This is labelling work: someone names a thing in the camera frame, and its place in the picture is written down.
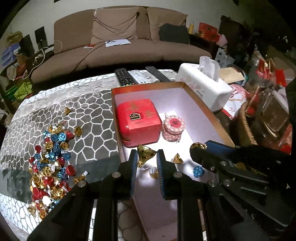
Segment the left brown cushion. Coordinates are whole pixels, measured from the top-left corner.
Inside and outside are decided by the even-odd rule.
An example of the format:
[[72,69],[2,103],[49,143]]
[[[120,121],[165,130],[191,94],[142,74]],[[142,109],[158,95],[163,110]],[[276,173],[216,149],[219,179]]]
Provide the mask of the left brown cushion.
[[96,9],[90,44],[137,39],[138,7]]

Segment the gold candy in box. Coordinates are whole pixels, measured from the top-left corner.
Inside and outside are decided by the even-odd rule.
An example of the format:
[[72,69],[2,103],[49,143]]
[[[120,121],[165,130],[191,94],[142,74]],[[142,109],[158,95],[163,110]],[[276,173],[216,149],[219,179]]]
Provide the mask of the gold candy in box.
[[177,153],[171,160],[172,163],[174,164],[182,164],[184,161],[180,157],[180,155]]

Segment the wicker basket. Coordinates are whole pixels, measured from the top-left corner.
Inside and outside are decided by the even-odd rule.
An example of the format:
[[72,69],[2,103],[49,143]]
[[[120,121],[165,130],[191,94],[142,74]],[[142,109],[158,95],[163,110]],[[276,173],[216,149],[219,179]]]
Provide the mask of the wicker basket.
[[247,122],[247,118],[245,114],[247,106],[248,106],[248,101],[244,102],[244,104],[241,105],[238,111],[238,123],[237,123],[237,132],[238,132],[239,142],[240,142],[240,145],[244,147],[247,147],[250,145],[257,145],[257,142]]

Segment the pink round candy jar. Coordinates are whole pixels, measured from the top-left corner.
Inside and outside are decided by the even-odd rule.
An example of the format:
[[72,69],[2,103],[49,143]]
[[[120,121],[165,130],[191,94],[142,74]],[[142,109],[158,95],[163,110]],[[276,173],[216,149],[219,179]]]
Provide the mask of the pink round candy jar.
[[179,142],[184,130],[185,122],[177,115],[166,116],[162,123],[162,136],[168,142]]

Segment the orange gift box background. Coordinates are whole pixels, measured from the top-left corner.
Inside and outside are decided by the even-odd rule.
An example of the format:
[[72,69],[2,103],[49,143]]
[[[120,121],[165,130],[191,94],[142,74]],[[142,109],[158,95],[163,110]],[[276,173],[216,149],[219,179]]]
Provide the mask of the orange gift box background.
[[209,42],[218,42],[220,38],[218,34],[218,29],[206,23],[199,24],[198,33],[202,39]]

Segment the right brown cushion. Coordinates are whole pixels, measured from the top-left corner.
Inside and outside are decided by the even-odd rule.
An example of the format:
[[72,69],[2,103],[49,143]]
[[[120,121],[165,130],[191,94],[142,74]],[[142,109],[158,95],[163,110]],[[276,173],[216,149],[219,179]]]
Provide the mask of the right brown cushion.
[[159,30],[164,24],[182,26],[186,24],[187,14],[165,8],[148,7],[149,30],[153,41],[159,40]]

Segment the lone gold candy on cloth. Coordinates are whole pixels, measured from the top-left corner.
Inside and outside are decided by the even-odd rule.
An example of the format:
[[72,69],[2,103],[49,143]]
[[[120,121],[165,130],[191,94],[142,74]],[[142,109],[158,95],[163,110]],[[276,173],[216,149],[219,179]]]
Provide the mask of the lone gold candy on cloth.
[[71,111],[72,111],[72,109],[65,107],[64,114],[68,115]]

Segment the patterned grey table cloth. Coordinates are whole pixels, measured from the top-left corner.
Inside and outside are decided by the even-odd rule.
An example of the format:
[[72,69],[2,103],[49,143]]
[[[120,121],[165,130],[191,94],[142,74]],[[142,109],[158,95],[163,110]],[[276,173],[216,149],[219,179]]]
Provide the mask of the patterned grey table cloth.
[[[114,73],[73,81],[25,100],[1,144],[1,217],[18,240],[40,224],[32,189],[65,194],[66,167],[98,181],[119,165],[111,90]],[[64,114],[65,107],[72,109]]]

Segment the white remote control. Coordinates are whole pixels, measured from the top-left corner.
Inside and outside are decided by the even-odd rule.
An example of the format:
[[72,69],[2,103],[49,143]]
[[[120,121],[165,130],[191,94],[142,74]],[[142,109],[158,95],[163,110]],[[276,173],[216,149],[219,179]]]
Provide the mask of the white remote control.
[[159,80],[147,70],[130,70],[128,73],[135,79],[138,84],[147,84],[159,82]]

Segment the brown sofa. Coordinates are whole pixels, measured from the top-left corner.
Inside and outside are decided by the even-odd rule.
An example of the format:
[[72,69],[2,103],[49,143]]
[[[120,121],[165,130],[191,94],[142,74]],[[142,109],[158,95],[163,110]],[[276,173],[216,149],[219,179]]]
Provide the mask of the brown sofa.
[[36,85],[59,84],[92,69],[123,64],[198,63],[210,53],[190,44],[187,15],[171,9],[110,6],[79,11],[54,24],[54,55],[31,76]]

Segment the large red gift box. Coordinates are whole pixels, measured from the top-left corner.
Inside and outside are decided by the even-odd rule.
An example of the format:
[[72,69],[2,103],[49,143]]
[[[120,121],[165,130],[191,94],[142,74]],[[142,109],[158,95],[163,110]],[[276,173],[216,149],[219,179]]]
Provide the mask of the large red gift box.
[[[233,146],[215,115],[184,82],[118,87],[112,89],[111,99],[122,161],[143,145],[163,150],[169,162],[179,155],[177,170],[193,177],[192,144],[212,140]],[[148,240],[175,240],[177,202],[162,198],[158,178],[151,173],[156,166],[152,157],[137,170],[132,198]]]

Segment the blue wrapped candy in box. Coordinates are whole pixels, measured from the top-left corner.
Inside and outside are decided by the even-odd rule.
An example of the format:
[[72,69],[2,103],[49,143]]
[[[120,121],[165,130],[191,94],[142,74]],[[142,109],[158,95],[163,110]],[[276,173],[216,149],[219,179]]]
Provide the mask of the blue wrapped candy in box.
[[203,176],[205,174],[205,170],[203,169],[202,166],[196,166],[194,169],[193,169],[193,176],[195,178],[199,178],[201,176]]

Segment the thin black remote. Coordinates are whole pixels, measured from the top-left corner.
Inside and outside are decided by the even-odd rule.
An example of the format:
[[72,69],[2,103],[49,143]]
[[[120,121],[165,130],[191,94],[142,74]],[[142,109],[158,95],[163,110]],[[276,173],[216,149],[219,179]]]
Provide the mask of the thin black remote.
[[169,78],[159,72],[154,66],[147,66],[146,70],[151,73],[160,82],[171,82]]

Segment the dark bag on sofa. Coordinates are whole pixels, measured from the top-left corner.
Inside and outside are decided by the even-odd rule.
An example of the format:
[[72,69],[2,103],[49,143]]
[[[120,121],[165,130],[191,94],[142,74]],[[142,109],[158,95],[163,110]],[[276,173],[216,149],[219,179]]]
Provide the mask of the dark bag on sofa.
[[185,25],[177,26],[165,23],[159,29],[159,39],[164,42],[189,44],[189,33]]

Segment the black remote control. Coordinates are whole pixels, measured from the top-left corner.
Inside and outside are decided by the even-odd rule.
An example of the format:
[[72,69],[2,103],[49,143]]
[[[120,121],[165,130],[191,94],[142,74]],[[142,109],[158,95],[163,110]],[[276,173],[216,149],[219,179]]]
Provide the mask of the black remote control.
[[121,86],[131,86],[138,84],[138,82],[128,73],[125,68],[116,69],[115,75]]

